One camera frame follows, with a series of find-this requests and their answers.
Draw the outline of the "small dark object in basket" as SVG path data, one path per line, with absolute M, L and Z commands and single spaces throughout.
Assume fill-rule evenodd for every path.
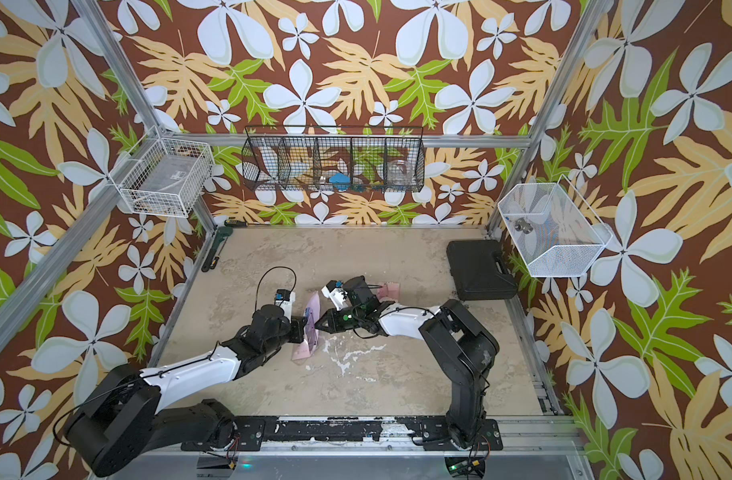
M 525 218 L 519 218 L 514 222 L 514 228 L 517 232 L 528 235 L 534 231 L 534 226 Z

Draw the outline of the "black plastic tool case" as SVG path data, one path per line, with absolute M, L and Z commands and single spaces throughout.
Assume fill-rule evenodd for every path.
M 457 296 L 462 301 L 509 300 L 518 286 L 496 240 L 454 240 L 446 248 Z

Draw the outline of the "white mesh basket right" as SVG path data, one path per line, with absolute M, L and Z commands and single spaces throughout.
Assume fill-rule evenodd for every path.
M 518 184 L 499 201 L 498 209 L 534 278 L 588 273 L 612 237 L 611 228 L 565 176 L 557 182 Z M 530 221 L 534 231 L 517 232 L 514 222 L 519 218 Z

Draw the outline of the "pink ruler set pouch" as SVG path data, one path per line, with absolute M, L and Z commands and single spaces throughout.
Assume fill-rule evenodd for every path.
M 400 299 L 400 284 L 386 282 L 379 286 L 377 297 L 380 301 L 398 301 Z
M 321 301 L 320 295 L 315 292 L 309 298 L 304 311 L 303 341 L 295 346 L 291 360 L 294 362 L 302 362 L 311 358 L 317 351 L 318 347 L 318 330 L 315 328 L 316 322 L 321 317 Z

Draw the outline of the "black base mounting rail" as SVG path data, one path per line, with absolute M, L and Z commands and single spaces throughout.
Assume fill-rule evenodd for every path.
M 422 451 L 501 451 L 502 436 L 494 419 L 483 419 L 464 440 L 460 430 L 450 426 L 444 416 L 376 417 L 273 417 L 239 416 L 228 423 L 231 432 L 215 445 L 205 441 L 185 442 L 184 451 L 268 451 L 272 445 L 283 447 L 417 447 Z

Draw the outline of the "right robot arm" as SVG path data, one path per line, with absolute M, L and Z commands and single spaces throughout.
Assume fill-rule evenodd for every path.
M 472 447 L 483 432 L 488 375 L 500 346 L 470 310 L 457 299 L 432 307 L 381 300 L 363 276 L 345 282 L 331 280 L 322 293 L 333 307 L 316 321 L 319 331 L 362 329 L 373 336 L 425 342 L 452 384 L 451 404 L 445 415 L 448 433 L 441 438 L 462 449 Z

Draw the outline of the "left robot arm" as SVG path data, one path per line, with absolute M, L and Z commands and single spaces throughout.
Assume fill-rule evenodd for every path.
M 56 439 L 75 449 L 98 477 L 124 469 L 143 453 L 180 444 L 228 450 L 236 417 L 216 400 L 180 407 L 178 401 L 237 381 L 264 366 L 286 344 L 306 338 L 308 321 L 275 304 L 256 310 L 250 324 L 204 354 L 171 366 L 114 368 L 67 417 Z

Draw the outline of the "blue object in basket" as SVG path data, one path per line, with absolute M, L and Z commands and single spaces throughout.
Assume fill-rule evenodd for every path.
M 352 185 L 352 179 L 343 173 L 336 173 L 329 178 L 329 184 L 338 191 L 348 191 Z

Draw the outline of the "green black pipe wrench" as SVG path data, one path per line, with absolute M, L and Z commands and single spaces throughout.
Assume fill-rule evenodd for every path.
M 233 231 L 234 228 L 230 226 L 221 226 L 217 228 L 214 240 L 202 264 L 202 272 L 209 272 L 216 268 L 220 259 L 221 250 L 223 249 L 227 239 L 233 234 Z

